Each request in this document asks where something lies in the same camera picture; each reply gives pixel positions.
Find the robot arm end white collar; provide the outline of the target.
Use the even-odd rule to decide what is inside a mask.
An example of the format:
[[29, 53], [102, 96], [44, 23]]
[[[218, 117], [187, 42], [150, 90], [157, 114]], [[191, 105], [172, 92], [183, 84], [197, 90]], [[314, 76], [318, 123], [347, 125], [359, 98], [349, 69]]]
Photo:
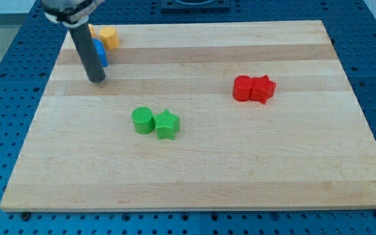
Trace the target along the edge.
[[75, 28], [88, 22], [89, 15], [105, 0], [40, 0], [44, 15], [55, 24]]

